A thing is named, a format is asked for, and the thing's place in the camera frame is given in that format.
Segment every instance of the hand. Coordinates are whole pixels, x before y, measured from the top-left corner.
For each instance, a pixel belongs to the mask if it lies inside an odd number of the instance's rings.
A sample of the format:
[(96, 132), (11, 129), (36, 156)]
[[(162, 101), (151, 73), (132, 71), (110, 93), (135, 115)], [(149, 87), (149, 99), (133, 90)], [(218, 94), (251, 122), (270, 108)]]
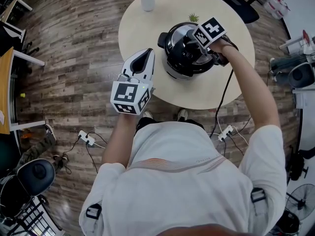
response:
[(230, 43), (226, 42), (222, 38), (219, 38), (215, 42), (213, 42), (209, 48), (216, 53), (223, 53), (223, 49), (225, 46), (232, 46)]

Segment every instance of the electric fan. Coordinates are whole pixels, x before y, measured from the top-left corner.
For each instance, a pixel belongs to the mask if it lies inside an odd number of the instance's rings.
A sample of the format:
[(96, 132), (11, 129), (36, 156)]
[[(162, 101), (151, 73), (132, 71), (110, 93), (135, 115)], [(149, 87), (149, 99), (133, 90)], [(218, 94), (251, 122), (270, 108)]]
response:
[(294, 213), (299, 220), (307, 218), (315, 209), (315, 186), (304, 184), (296, 188), (291, 194), (286, 193), (289, 198), (286, 208)]

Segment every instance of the white t-shirt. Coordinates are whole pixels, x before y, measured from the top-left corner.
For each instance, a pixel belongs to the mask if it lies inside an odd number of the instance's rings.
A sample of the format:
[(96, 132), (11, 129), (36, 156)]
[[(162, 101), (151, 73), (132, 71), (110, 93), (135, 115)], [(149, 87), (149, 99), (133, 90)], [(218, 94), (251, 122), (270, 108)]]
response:
[[(254, 132), (237, 168), (201, 127), (150, 124), (135, 135), (127, 170), (119, 163), (100, 167), (80, 226), (87, 236), (156, 236), (210, 223), (265, 235), (284, 211), (284, 164), (282, 132), (273, 125)], [(266, 194), (255, 205), (253, 187)], [(86, 217), (95, 203), (102, 207), (98, 220)]]

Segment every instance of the pot handle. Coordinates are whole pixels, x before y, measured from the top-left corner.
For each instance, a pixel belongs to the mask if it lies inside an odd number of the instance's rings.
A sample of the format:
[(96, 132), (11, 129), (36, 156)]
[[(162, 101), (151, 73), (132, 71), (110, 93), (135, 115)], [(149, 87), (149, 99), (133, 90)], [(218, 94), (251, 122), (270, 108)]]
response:
[(164, 48), (164, 42), (165, 42), (165, 39), (166, 39), (167, 35), (168, 35), (167, 32), (162, 32), (160, 34), (160, 36), (158, 37), (157, 46), (159, 46), (161, 48)]

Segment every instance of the wooden desk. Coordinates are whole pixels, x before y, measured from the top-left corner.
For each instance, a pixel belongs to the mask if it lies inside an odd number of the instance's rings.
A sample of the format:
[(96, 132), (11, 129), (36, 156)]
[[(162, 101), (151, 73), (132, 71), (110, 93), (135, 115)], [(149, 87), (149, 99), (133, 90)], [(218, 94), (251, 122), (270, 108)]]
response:
[(21, 5), (23, 5), (26, 9), (28, 9), (29, 11), (32, 11), (32, 7), (29, 7), (25, 2), (23, 2), (22, 0), (13, 0), (12, 3), (10, 3), (10, 5), (5, 9), (5, 11), (2, 13), (1, 17), (1, 21), (2, 22), (6, 22), (11, 14), (12, 9), (14, 8), (15, 4), (19, 2)]
[[(161, 32), (169, 32), (176, 24), (189, 21), (189, 14), (199, 16), (199, 23), (215, 17), (227, 30), (227, 36), (239, 48), (249, 63), (255, 66), (255, 51), (251, 35), (243, 20), (222, 0), (156, 0), (153, 11), (141, 8), (141, 0), (135, 0), (126, 10), (119, 26), (119, 48), (126, 60), (136, 52), (153, 48), (154, 95), (173, 105), (188, 109), (217, 108), (231, 73), (231, 64), (213, 66), (209, 71), (190, 81), (173, 79), (164, 69), (165, 51), (158, 47)], [(241, 94), (233, 74), (223, 104)]]
[(45, 121), (37, 121), (21, 125), (18, 123), (11, 123), (11, 115), (14, 113), (10, 112), (10, 79), (14, 57), (19, 57), (41, 66), (45, 65), (45, 62), (15, 51), (13, 47), (0, 58), (0, 110), (4, 115), (4, 125), (0, 123), (0, 134), (10, 134), (10, 131), (45, 125), (46, 123)]

